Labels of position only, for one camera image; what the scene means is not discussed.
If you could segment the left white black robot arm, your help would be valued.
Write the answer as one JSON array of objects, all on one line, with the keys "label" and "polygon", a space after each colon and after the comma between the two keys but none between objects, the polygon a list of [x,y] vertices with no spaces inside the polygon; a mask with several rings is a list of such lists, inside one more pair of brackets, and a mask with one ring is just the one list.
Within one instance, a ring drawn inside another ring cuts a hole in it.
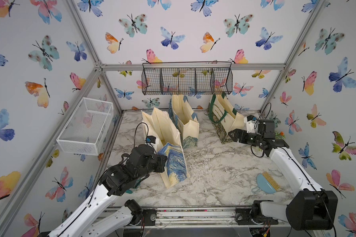
[{"label": "left white black robot arm", "polygon": [[163,173],[168,158],[157,154],[149,145],[134,147],[119,164],[108,168],[86,200],[57,228],[43,232],[41,237],[106,237],[127,225],[143,225],[143,210],[134,200],[110,216],[97,218],[128,189],[149,177]]}]

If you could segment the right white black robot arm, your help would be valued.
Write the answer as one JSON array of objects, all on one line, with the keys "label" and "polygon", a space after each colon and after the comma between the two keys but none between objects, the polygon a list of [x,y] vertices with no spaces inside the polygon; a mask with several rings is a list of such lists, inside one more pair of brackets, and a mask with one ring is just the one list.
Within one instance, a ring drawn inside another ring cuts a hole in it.
[{"label": "right white black robot arm", "polygon": [[273,161],[289,183],[294,198],[289,204],[270,200],[256,200],[251,216],[287,222],[297,231],[334,229],[338,198],[333,191],[325,190],[315,182],[295,159],[289,145],[277,139],[271,120],[248,122],[247,130],[229,132],[234,142],[262,149]]}]

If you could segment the green rubber glove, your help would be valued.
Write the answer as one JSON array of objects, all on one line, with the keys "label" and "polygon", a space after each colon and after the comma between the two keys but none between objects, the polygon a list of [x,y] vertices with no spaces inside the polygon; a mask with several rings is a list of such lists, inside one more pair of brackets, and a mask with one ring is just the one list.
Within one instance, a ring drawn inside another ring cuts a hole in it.
[{"label": "green rubber glove", "polygon": [[134,186],[126,190],[127,194],[132,194],[141,184],[141,181],[137,181]]}]

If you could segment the potted artificial flower plant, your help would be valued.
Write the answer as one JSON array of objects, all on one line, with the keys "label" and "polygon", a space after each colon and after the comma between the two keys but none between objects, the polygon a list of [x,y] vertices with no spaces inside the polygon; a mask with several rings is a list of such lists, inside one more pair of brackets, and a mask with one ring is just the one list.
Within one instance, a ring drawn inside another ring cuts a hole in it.
[{"label": "potted artificial flower plant", "polygon": [[285,139],[285,134],[284,134],[284,132],[279,132],[279,131],[276,131],[275,132],[275,136],[276,136],[276,139],[282,139],[282,140],[284,140]]}]

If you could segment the white mesh wall basket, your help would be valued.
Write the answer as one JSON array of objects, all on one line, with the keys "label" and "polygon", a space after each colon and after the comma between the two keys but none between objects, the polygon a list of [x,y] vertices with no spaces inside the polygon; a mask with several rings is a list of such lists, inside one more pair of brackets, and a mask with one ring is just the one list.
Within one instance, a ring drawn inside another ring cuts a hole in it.
[{"label": "white mesh wall basket", "polygon": [[99,154],[114,115],[113,103],[83,97],[56,139],[65,153]]}]

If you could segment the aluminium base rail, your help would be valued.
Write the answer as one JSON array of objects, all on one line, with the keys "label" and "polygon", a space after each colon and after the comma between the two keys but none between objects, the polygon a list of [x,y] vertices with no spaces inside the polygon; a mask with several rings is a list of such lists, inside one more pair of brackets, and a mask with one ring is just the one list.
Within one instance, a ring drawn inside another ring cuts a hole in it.
[{"label": "aluminium base rail", "polygon": [[199,226],[273,226],[281,222],[288,223],[294,230],[322,230],[328,224],[321,222],[321,216],[315,208],[307,206],[278,204],[272,201],[260,201],[250,207],[199,207],[199,208],[149,208],[142,209],[133,200],[109,216],[96,222],[104,211],[98,204],[84,205],[65,220],[69,236],[102,235],[124,226],[161,226],[179,225]]}]

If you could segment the green handled canvas tote bag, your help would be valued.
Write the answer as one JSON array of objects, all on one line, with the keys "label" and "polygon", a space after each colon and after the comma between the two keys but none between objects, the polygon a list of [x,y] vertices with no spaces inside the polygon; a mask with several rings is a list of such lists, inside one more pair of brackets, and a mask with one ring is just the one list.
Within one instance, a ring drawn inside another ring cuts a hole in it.
[{"label": "green handled canvas tote bag", "polygon": [[229,132],[245,127],[245,116],[232,106],[226,95],[225,92],[213,94],[208,106],[208,117],[222,144],[232,142]]}]

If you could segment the starry night canvas tote bag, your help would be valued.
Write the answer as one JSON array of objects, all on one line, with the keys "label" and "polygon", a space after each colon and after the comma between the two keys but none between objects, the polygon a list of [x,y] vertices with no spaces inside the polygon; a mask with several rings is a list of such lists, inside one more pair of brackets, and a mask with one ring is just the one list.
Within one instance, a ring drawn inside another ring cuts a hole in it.
[{"label": "starry night canvas tote bag", "polygon": [[158,155],[165,155],[167,161],[161,177],[167,189],[185,181],[189,177],[187,163],[181,142],[181,134],[168,112],[153,109],[152,114],[142,112],[144,135],[156,138],[152,142]]}]

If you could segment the blue handled canvas tote bag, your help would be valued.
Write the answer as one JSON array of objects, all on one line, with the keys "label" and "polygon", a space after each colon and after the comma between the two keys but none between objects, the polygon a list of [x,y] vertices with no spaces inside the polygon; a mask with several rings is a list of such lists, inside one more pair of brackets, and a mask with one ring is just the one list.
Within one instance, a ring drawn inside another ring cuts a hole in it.
[{"label": "blue handled canvas tote bag", "polygon": [[168,113],[170,119],[181,133],[183,149],[197,147],[199,138],[199,121],[197,113],[189,104],[186,95],[172,95]]}]

